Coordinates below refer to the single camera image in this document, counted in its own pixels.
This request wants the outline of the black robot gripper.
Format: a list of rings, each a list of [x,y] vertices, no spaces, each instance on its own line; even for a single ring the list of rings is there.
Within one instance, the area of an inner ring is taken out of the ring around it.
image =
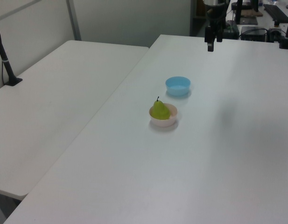
[[[207,50],[214,51],[213,32],[216,32],[217,42],[223,40],[223,30],[226,28],[226,13],[228,4],[221,5],[205,5],[206,18],[210,25],[205,28],[204,42],[207,43]]]

